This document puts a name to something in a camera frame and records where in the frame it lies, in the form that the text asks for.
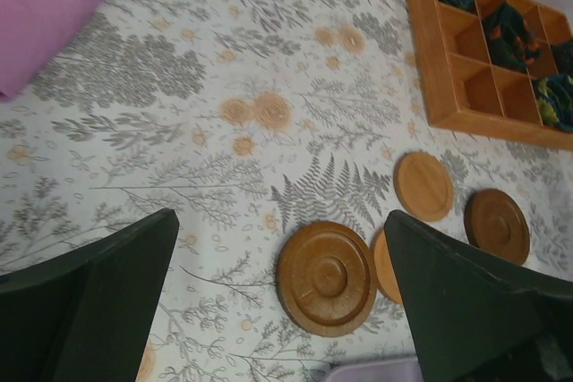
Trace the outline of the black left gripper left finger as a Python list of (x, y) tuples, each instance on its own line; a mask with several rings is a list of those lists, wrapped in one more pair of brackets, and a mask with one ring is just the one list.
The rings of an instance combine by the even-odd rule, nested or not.
[(134, 381), (175, 247), (172, 209), (1, 277), (3, 381)]

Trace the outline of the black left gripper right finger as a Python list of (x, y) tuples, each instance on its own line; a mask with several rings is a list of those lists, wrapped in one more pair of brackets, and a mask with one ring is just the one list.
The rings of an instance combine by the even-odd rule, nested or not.
[(401, 210), (384, 225), (426, 381), (570, 381), (572, 284)]

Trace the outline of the light wooden coaster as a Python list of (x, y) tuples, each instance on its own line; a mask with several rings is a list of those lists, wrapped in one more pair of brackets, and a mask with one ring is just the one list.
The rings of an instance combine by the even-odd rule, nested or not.
[(386, 234), (383, 229), (380, 230), (374, 240), (372, 256), (380, 291), (391, 301), (402, 305), (403, 301), (398, 287), (398, 280), (392, 266)]
[(440, 221), (453, 207), (454, 187), (449, 172), (426, 152), (402, 156), (395, 166), (393, 182), (399, 202), (417, 219)]

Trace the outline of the large dark wooden saucer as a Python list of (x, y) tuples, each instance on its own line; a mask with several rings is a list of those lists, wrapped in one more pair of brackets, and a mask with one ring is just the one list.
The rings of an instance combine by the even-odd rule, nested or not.
[(301, 329), (322, 337), (354, 332), (376, 298), (372, 254), (351, 228), (317, 221), (297, 230), (278, 255), (279, 301)]

